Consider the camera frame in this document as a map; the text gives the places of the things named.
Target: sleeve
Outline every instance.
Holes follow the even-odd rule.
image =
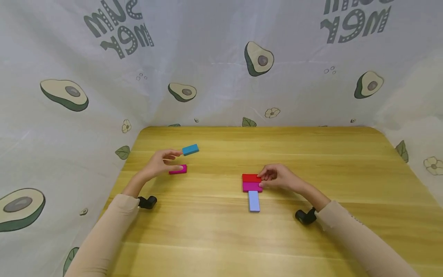
[[[339,240],[371,277],[419,277],[412,267],[345,208],[331,201],[317,220],[323,230]]]
[[[105,277],[120,241],[138,212],[139,199],[118,194],[86,237],[65,277]]]

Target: light blue block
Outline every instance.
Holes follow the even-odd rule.
[[[260,203],[258,202],[258,191],[248,191],[249,195],[249,211],[258,213],[260,211]]]
[[[194,153],[198,152],[198,147],[196,144],[194,144],[191,146],[186,146],[182,150],[183,150],[183,155],[187,156],[187,155],[194,154]]]

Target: wooden table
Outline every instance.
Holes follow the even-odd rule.
[[[155,150],[198,144],[180,157],[188,173],[159,176],[142,196],[110,276],[366,276],[315,222],[294,219],[310,205],[265,190],[249,213],[242,173],[283,163],[392,246],[419,274],[443,276],[443,210],[394,147],[366,127],[149,127],[142,130],[105,209]]]

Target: block arrangement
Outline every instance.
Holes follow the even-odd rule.
[[[169,171],[169,174],[180,174],[180,173],[186,173],[188,171],[188,166],[185,164],[181,164],[181,166],[183,166],[182,170],[177,170],[177,171]]]
[[[243,192],[248,193],[249,199],[249,211],[250,212],[260,212],[260,203],[258,200],[258,193],[263,191],[262,187],[259,187],[261,179],[257,177],[256,174],[243,174]]]
[[[194,154],[198,152],[198,146],[196,144],[190,145],[190,146],[186,146],[183,149],[183,155],[187,156],[190,154]]]
[[[258,191],[249,191],[249,211],[253,213],[260,212],[260,203],[258,202]]]

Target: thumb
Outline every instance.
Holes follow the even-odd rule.
[[[183,170],[183,166],[181,165],[168,165],[167,166],[168,171],[180,171]]]
[[[259,187],[272,187],[276,184],[275,180],[269,180],[269,181],[261,181],[260,184],[258,184]]]

